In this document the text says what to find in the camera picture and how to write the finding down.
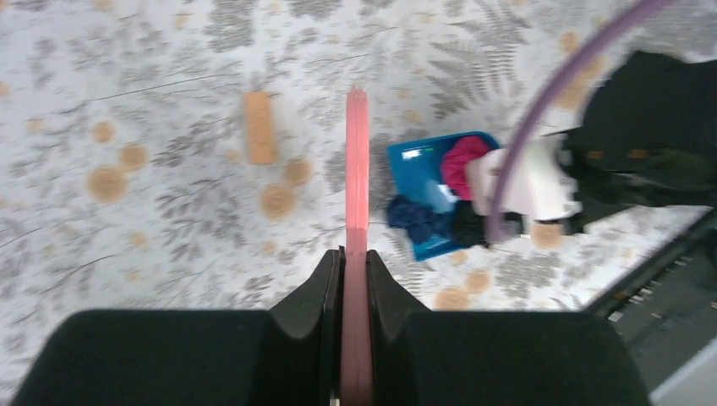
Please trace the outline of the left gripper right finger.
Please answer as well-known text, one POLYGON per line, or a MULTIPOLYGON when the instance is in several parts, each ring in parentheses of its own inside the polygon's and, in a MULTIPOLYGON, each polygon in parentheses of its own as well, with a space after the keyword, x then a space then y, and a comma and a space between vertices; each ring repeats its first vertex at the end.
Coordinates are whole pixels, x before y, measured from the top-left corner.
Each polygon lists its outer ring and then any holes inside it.
POLYGON ((366 265, 376 405, 647 405, 608 321, 584 312, 437 311, 375 251, 366 265))

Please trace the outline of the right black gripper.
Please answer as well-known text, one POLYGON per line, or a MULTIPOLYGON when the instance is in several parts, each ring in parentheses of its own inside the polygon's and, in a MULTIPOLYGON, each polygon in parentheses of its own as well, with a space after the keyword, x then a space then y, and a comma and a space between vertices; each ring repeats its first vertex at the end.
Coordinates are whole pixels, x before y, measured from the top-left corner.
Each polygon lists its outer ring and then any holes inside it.
POLYGON ((566 234, 585 233, 586 227, 605 217, 634 206, 716 206, 716 189, 687 191, 671 189, 631 173, 603 171, 588 164, 575 146, 578 129, 563 133, 560 143, 560 168, 576 181, 574 199, 582 210, 561 221, 566 234))

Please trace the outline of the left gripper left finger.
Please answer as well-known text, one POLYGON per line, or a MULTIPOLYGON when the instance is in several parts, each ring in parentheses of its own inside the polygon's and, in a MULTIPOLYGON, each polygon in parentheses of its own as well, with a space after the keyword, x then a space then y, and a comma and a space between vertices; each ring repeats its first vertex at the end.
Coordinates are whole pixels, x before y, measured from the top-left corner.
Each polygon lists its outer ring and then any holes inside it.
POLYGON ((268 310, 87 310, 49 337, 16 405, 327 405, 343 253, 268 310))

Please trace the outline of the pink hand broom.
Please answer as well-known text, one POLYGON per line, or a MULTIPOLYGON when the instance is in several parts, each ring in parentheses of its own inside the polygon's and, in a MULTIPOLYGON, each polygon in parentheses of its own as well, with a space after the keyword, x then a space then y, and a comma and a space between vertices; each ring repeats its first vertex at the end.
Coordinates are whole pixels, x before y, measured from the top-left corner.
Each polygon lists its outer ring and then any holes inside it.
POLYGON ((353 87, 346 104, 346 266, 343 283, 340 404, 371 405, 373 358, 366 274, 369 228, 369 103, 353 87))

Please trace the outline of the blue dustpan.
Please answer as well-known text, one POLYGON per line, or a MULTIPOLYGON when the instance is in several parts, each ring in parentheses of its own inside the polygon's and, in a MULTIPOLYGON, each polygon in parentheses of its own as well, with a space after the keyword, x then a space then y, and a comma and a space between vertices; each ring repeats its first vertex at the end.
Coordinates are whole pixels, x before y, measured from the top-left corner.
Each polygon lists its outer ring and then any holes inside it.
MULTIPOLYGON (((388 146, 386 152, 391 175, 396 184, 397 195, 403 195, 412 202, 430 206, 435 212, 453 214, 458 197, 442 180, 441 160, 458 139, 470 135, 481 136, 492 150, 500 147, 498 141, 491 135, 480 131, 444 135, 388 146)), ((426 261, 462 248, 452 238, 433 237, 425 244, 415 244, 410 239, 409 241, 416 261, 426 261)))

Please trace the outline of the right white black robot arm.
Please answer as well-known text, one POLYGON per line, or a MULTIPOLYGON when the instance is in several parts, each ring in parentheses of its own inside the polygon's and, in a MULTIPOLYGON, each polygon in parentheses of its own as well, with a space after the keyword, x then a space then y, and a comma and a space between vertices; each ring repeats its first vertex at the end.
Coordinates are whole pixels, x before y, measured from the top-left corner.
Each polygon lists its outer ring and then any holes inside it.
POLYGON ((635 51, 558 148, 583 206, 573 233, 634 206, 716 205, 716 62, 635 51))

